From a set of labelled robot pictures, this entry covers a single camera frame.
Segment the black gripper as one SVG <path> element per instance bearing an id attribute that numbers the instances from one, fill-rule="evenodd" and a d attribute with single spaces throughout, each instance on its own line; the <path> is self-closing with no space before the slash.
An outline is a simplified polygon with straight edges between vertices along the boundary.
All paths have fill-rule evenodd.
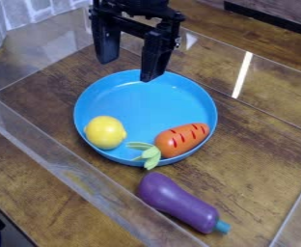
<path id="1" fill-rule="evenodd" d="M 149 26 L 124 17 L 160 18 L 161 23 L 145 34 L 141 49 L 140 80 L 149 82 L 167 70 L 169 57 L 180 39 L 179 26 L 185 20 L 169 7 L 169 0 L 93 0 L 89 9 L 96 58 L 108 64 L 118 58 L 121 32 L 143 35 Z"/>

